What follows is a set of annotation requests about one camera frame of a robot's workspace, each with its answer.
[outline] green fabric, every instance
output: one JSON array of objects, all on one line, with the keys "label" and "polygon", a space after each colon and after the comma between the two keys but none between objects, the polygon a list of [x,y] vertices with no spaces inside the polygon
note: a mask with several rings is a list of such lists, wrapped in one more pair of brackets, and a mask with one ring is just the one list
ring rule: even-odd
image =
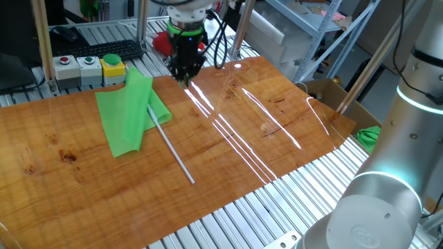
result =
[{"label": "green fabric", "polygon": [[362,129],[357,132],[357,141],[363,146],[369,153],[372,153],[377,138],[380,134],[380,127],[370,127],[367,129]]},{"label": "green fabric", "polygon": [[91,3],[91,0],[80,0],[80,12],[88,18],[98,16],[98,0]]},{"label": "green fabric", "polygon": [[159,123],[172,118],[168,108],[152,90],[152,78],[133,66],[127,71],[126,86],[117,91],[96,93],[103,129],[115,158],[140,149],[143,132],[155,127],[147,112],[148,104]]}]

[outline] metal rod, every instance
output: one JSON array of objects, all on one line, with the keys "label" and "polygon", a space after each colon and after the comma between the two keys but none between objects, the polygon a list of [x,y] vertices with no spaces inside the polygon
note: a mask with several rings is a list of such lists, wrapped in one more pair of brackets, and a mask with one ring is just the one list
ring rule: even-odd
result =
[{"label": "metal rod", "polygon": [[[404,29],[408,27],[409,23],[413,20],[414,16],[417,14],[425,0],[409,1],[406,6],[404,13]],[[375,51],[374,56],[369,61],[368,65],[365,67],[360,77],[355,82],[354,86],[351,88],[349,93],[345,96],[342,103],[336,110],[340,114],[344,114],[346,109],[351,105],[351,103],[356,99],[360,90],[368,83],[369,79],[374,75],[375,71],[378,69],[380,64],[386,58],[386,55],[390,52],[392,47],[395,45],[400,32],[400,22],[401,15],[397,18],[394,26],[390,29],[389,33],[386,35],[385,39],[380,44],[380,47]]]},{"label": "metal rod", "polygon": [[146,42],[146,28],[148,16],[149,0],[138,0],[138,19],[137,19],[137,38],[143,51],[148,51],[149,46]]},{"label": "metal rod", "polygon": [[241,59],[240,48],[242,47],[242,42],[244,39],[244,35],[246,34],[246,30],[248,29],[249,19],[251,18],[254,5],[255,0],[246,0],[246,3],[244,4],[242,17],[240,17],[237,31],[235,32],[233,46],[229,50],[229,56],[232,60]]},{"label": "metal rod", "polygon": [[325,17],[323,17],[323,20],[318,27],[317,35],[314,35],[312,38],[311,46],[309,47],[305,57],[303,58],[302,62],[300,63],[300,66],[298,67],[296,75],[293,77],[292,82],[299,82],[302,79],[302,75],[305,72],[305,69],[311,59],[314,57],[317,48],[320,46],[321,40],[323,39],[323,36],[326,33],[327,26],[331,23],[332,18],[334,17],[335,13],[338,10],[338,7],[340,6],[342,0],[332,0],[331,4],[329,5],[329,9],[327,10],[327,13]]},{"label": "metal rod", "polygon": [[154,121],[155,125],[157,126],[157,128],[159,128],[160,134],[161,136],[163,136],[163,139],[165,140],[165,142],[168,144],[169,149],[171,150],[171,152],[174,154],[177,162],[179,162],[181,168],[183,169],[183,171],[185,172],[186,176],[189,178],[189,181],[192,184],[195,184],[194,179],[192,178],[191,174],[189,173],[188,169],[186,168],[185,164],[183,163],[183,161],[181,160],[180,156],[177,154],[177,152],[175,151],[174,147],[172,146],[171,142],[169,141],[168,137],[166,136],[165,132],[163,131],[163,129],[161,128],[160,124],[159,124],[159,119],[157,118],[157,116],[155,115],[154,111],[152,110],[151,106],[148,105],[147,106],[147,110],[149,111],[152,120]]},{"label": "metal rod", "polygon": [[51,41],[49,39],[48,19],[46,18],[46,7],[44,5],[44,0],[32,0],[32,3],[34,9],[35,26],[37,27],[37,35],[39,37],[44,76],[47,81],[55,80],[53,52],[51,50]]},{"label": "metal rod", "polygon": [[336,48],[336,44],[341,43],[347,35],[354,30],[354,28],[363,21],[363,19],[366,17],[366,15],[369,13],[370,7],[366,8],[352,24],[347,28],[347,30],[341,34],[339,38],[337,38],[336,41],[303,73],[299,81],[303,81],[313,70],[315,70],[318,65],[326,59],[326,57]]},{"label": "metal rod", "polygon": [[374,13],[375,9],[377,8],[377,6],[379,5],[380,0],[372,0],[372,3],[370,3],[368,5],[368,7],[366,8],[366,10],[368,8],[371,8],[369,13],[366,15],[366,18],[362,21],[360,21],[359,25],[355,28],[355,30],[352,32],[351,36],[349,37],[348,41],[346,42],[345,47],[343,48],[343,50],[341,51],[340,55],[338,56],[338,58],[336,59],[334,65],[332,66],[331,70],[329,71],[329,73],[327,74],[327,77],[330,79],[333,79],[335,77],[335,75],[338,73],[338,70],[340,69],[341,65],[343,64],[343,62],[345,61],[347,55],[349,54],[349,52],[352,50],[352,47],[354,46],[355,42],[357,41],[357,39],[359,38],[361,31],[363,31],[363,29],[365,28],[367,22],[369,21],[369,19],[372,16],[372,13]]}]

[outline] wooden table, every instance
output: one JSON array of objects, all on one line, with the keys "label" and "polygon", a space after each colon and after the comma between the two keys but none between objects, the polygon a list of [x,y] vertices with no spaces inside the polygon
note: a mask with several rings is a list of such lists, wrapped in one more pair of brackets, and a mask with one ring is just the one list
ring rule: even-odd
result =
[{"label": "wooden table", "polygon": [[[123,85],[98,91],[114,91]],[[337,148],[354,123],[262,57],[154,90],[173,119],[113,158],[95,91],[0,109],[0,222],[23,248],[142,248]]]}]

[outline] black cable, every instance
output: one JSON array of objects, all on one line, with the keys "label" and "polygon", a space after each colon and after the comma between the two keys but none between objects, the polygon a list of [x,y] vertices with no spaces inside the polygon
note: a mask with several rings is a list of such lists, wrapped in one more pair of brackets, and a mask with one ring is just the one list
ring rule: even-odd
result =
[{"label": "black cable", "polygon": [[185,1],[182,1],[182,2],[178,2],[178,3],[166,3],[164,1],[151,0],[152,3],[157,3],[160,6],[180,6],[180,5],[183,5],[183,4],[190,3],[192,1],[194,1],[194,0],[185,0]]},{"label": "black cable", "polygon": [[0,91],[0,95],[29,92],[29,91],[32,91],[32,90],[36,89],[37,87],[41,86],[43,83],[45,83],[45,81],[46,81],[46,79],[45,79],[45,77],[43,77],[41,82],[39,84],[35,85],[35,86],[27,87],[27,88],[24,88],[24,89],[6,89],[6,90],[2,90],[2,91]]},{"label": "black cable", "polygon": [[227,25],[228,25],[227,23],[224,24],[224,26],[222,27],[222,30],[221,30],[221,35],[220,35],[220,37],[223,37],[223,40],[224,40],[224,54],[223,54],[223,60],[221,61],[219,66],[218,66],[218,63],[217,63],[217,53],[218,53],[219,45],[220,45],[220,42],[222,41],[222,39],[219,38],[217,43],[215,44],[215,48],[214,48],[214,67],[216,69],[222,69],[224,63],[226,62],[226,58],[228,57],[228,40],[226,38],[226,33],[224,32],[224,30],[226,29]]},{"label": "black cable", "polygon": [[205,48],[205,50],[203,51],[203,54],[205,54],[209,48],[212,46],[212,44],[215,42],[217,36],[219,35],[220,31],[222,31],[222,23],[221,21],[218,19],[217,15],[212,11],[212,10],[207,10],[206,13],[208,15],[210,15],[213,19],[215,19],[215,21],[217,21],[217,23],[219,24],[219,29],[217,30],[217,32],[215,33],[213,39],[210,41],[210,43],[207,45],[207,47]]},{"label": "black cable", "polygon": [[429,216],[435,214],[435,213],[437,212],[438,206],[440,205],[440,201],[442,201],[442,199],[443,199],[443,193],[440,195],[440,197],[439,197],[439,199],[438,199],[438,201],[437,201],[437,204],[435,204],[435,208],[434,208],[434,210],[433,210],[430,214],[423,215],[423,216],[422,216],[422,219],[424,219],[424,218],[428,218]]},{"label": "black cable", "polygon": [[[220,21],[218,16],[212,10],[207,10],[206,13],[208,13],[211,17],[213,17],[215,19],[215,21],[219,24],[219,29],[215,33],[213,40],[209,43],[209,45],[204,50],[203,54],[206,53],[208,51],[208,49],[211,47],[211,45],[214,43],[214,41],[217,40],[217,43],[215,44],[215,48],[214,48],[214,67],[216,69],[222,69],[223,65],[226,62],[226,58],[228,57],[228,40],[226,38],[226,33],[224,32],[226,27],[228,26],[228,23],[227,23],[228,17],[226,16],[223,21]],[[221,64],[219,65],[217,62],[217,53],[219,50],[220,43],[222,42],[222,39],[224,40],[224,55],[223,55],[223,59],[221,61]]]},{"label": "black cable", "polygon": [[174,37],[174,41],[172,42],[172,45],[171,45],[171,54],[170,54],[170,57],[171,57],[171,58],[172,58],[172,52],[176,52],[176,51],[174,50],[174,49],[175,49],[175,46],[177,45],[177,42],[178,42],[178,40],[179,40],[181,34],[183,34],[184,31],[185,31],[185,30],[180,31],[180,33],[179,33],[176,37]]},{"label": "black cable", "polygon": [[394,56],[392,56],[392,62],[394,63],[394,68],[395,70],[398,72],[398,74],[400,75],[400,77],[402,78],[402,80],[404,81],[404,83],[406,84],[406,86],[408,86],[410,89],[417,91],[423,95],[425,95],[427,98],[429,98],[430,100],[432,100],[435,104],[438,105],[442,105],[443,104],[443,99],[442,98],[437,98],[434,95],[430,94],[430,93],[426,93],[420,89],[415,88],[414,86],[411,86],[408,81],[405,79],[405,77],[403,76],[403,69],[399,70],[397,63],[395,61],[395,58],[397,56],[397,50],[399,48],[400,45],[400,41],[401,41],[401,34],[403,33],[403,24],[404,24],[404,10],[406,7],[406,0],[402,1],[401,4],[401,21],[400,21],[400,32],[399,32],[399,36],[397,38],[397,43],[395,44],[395,48],[394,48]]}]

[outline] cardboard box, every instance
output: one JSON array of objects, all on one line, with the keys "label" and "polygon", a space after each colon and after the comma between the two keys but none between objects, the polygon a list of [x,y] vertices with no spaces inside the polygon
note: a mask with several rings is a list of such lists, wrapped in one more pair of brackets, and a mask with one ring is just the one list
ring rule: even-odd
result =
[{"label": "cardboard box", "polygon": [[[323,80],[313,80],[310,82],[305,82],[308,93],[315,93],[316,95],[321,95],[320,101],[323,104],[331,107],[333,110],[337,110],[340,103],[343,101],[347,92],[341,88],[337,83],[331,79]],[[297,84],[298,88],[305,91],[305,87],[301,84]],[[346,117],[356,122],[354,129],[351,134],[356,135],[361,129],[366,129],[368,127],[378,126],[381,127],[381,123],[369,113],[360,103],[355,102],[348,109],[345,114]]]}]

